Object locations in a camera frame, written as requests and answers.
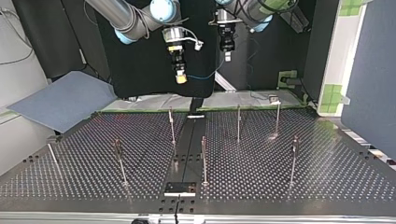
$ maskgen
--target wall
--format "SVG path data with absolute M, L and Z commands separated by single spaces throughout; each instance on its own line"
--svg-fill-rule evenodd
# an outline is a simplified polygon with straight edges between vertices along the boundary
M 0 7 L 14 9 L 11 0 L 0 0 Z M 21 24 L 11 19 L 22 36 Z M 25 57 L 30 50 L 18 39 L 0 16 L 0 63 Z M 11 114 L 6 106 L 47 86 L 41 66 L 33 54 L 19 63 L 0 65 L 0 175 L 45 145 L 53 131 Z
M 339 1 L 318 0 L 316 4 L 304 71 L 304 84 L 314 99 L 320 95 Z
M 396 1 L 367 5 L 353 63 L 343 123 L 393 159 L 396 158 Z
M 357 15 L 346 16 L 342 15 L 342 8 L 340 5 L 320 91 L 318 113 L 323 117 L 341 117 L 344 105 L 340 103 L 347 94 L 366 11 L 366 5 L 363 5 Z

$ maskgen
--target black cable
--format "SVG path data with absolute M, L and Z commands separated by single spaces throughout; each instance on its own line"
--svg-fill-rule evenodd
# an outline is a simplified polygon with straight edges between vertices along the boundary
M 0 65 L 6 65 L 6 64 L 12 64 L 12 63 L 19 63 L 19 62 L 22 62 L 22 61 L 24 61 L 24 60 L 30 58 L 30 56 L 31 56 L 32 54 L 33 54 L 33 49 L 30 49 L 29 54 L 26 55 L 25 57 L 23 57 L 23 58 L 21 58 L 21 59 L 18 59 L 18 60 L 15 60 L 15 61 L 7 62 L 7 63 L 0 63 Z
M 301 81 L 301 85 L 303 86 L 303 89 L 304 89 L 304 91 L 305 91 L 305 93 L 308 95 L 308 97 L 311 99 L 311 100 L 309 100 L 308 102 L 312 102 L 312 104 L 314 104 L 314 106 L 316 107 L 316 108 L 318 108 L 318 105 L 315 103 L 315 100 L 314 100 L 314 98 L 312 98 L 312 96 L 309 94 L 309 92 L 308 92 L 308 90 L 306 89 L 306 87 L 305 87 L 305 85 L 304 85 L 304 83 L 303 83 L 303 80 L 299 77 L 299 79 L 300 79 L 300 81 Z

